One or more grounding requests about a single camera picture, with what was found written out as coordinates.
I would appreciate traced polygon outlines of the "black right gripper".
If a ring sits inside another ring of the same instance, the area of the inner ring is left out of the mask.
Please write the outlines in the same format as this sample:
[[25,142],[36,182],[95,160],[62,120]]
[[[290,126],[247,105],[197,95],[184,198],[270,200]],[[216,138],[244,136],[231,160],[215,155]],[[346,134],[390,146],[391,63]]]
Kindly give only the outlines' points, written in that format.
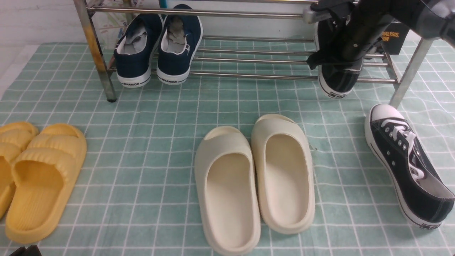
[[360,71],[363,59],[393,17],[391,0],[319,0],[303,11],[309,23],[332,19],[335,29],[325,45],[308,59],[310,69],[328,66],[336,71]]

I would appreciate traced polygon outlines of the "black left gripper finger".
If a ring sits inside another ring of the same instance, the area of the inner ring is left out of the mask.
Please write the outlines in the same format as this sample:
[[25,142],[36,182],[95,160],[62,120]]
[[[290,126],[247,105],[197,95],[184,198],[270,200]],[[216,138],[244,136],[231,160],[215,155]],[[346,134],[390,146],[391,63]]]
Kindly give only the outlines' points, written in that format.
[[13,251],[9,256],[42,256],[38,246],[31,245],[28,247],[22,246]]

